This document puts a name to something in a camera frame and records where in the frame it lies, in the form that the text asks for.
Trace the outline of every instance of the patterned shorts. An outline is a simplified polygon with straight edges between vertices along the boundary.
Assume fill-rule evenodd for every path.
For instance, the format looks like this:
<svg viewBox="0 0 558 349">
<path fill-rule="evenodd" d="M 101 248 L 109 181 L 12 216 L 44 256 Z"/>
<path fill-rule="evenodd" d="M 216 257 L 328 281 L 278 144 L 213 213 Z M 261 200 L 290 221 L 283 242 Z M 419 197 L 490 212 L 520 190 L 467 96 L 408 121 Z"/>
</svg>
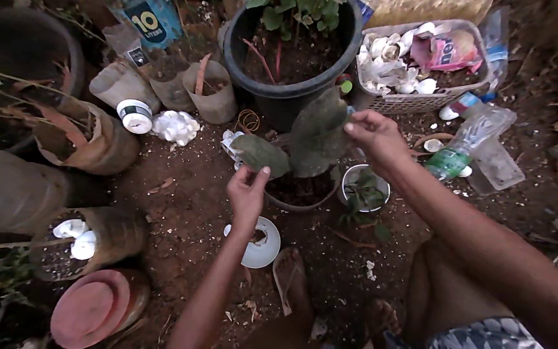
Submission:
<svg viewBox="0 0 558 349">
<path fill-rule="evenodd" d="M 399 336 L 384 332 L 387 347 L 410 349 Z M 440 332 L 428 341 L 428 349 L 543 349 L 520 321 L 492 317 L 468 326 Z"/>
</svg>

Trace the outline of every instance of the black plastic pot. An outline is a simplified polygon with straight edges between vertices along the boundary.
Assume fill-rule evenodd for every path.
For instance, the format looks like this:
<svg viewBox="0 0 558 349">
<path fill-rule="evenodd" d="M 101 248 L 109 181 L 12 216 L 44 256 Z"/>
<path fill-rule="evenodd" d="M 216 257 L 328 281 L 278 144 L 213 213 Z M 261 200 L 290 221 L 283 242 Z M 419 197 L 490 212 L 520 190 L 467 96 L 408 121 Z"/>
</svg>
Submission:
<svg viewBox="0 0 558 349">
<path fill-rule="evenodd" d="M 298 84 L 284 86 L 259 83 L 243 73 L 244 59 L 249 47 L 243 38 L 251 41 L 255 28 L 259 25 L 264 6 L 247 9 L 242 6 L 229 27 L 225 37 L 224 54 L 226 68 L 234 82 L 255 96 L 255 101 L 265 119 L 279 132 L 290 132 L 298 113 L 328 87 L 332 86 L 357 55 L 361 45 L 363 21 L 355 0 L 339 6 L 339 26 L 337 34 L 344 54 L 322 74 Z"/>
</svg>

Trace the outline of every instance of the foot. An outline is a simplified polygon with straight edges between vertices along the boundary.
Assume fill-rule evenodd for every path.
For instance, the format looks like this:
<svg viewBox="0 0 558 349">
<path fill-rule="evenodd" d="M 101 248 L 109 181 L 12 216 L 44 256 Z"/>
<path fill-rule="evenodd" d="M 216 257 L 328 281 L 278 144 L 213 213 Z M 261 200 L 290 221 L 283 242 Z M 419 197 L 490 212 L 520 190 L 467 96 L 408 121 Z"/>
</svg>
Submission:
<svg viewBox="0 0 558 349">
<path fill-rule="evenodd" d="M 383 337 L 383 332 L 389 330 L 399 335 L 402 329 L 399 325 L 395 310 L 383 299 L 373 299 L 365 311 L 365 334 L 367 338 Z"/>
<path fill-rule="evenodd" d="M 299 270 L 295 270 L 298 267 L 300 270 L 305 270 L 305 264 L 303 263 L 303 258 L 296 248 L 290 248 L 291 253 L 287 257 L 283 258 L 279 262 L 276 268 L 277 278 L 279 279 L 279 284 L 282 286 L 284 292 L 283 297 L 287 299 L 292 313 L 297 317 L 302 319 L 304 322 L 308 323 L 308 329 L 311 330 L 311 324 L 313 323 L 314 313 L 311 306 L 311 301 L 309 300 L 309 295 L 307 293 L 307 278 L 304 273 Z M 290 276 L 294 271 L 294 276 L 292 277 L 292 282 L 290 282 Z M 286 286 L 290 282 L 290 287 L 285 290 Z"/>
</svg>

